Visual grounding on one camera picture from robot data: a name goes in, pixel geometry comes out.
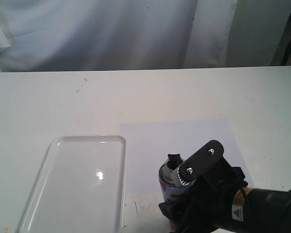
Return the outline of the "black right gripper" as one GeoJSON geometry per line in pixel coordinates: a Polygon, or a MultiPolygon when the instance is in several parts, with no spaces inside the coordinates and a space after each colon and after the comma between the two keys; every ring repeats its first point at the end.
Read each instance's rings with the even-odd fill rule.
{"type": "Polygon", "coordinates": [[[244,179],[240,167],[221,159],[199,176],[180,200],[162,202],[159,209],[171,221],[174,233],[211,233],[217,229],[245,233],[247,220],[232,217],[234,196],[247,187],[244,179]]]}

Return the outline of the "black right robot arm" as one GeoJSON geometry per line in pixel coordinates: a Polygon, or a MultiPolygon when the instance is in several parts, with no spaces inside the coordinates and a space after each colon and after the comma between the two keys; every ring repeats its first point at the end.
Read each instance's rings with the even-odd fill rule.
{"type": "Polygon", "coordinates": [[[250,188],[240,167],[221,159],[188,193],[160,211],[175,233],[291,233],[291,190],[250,188]]]}

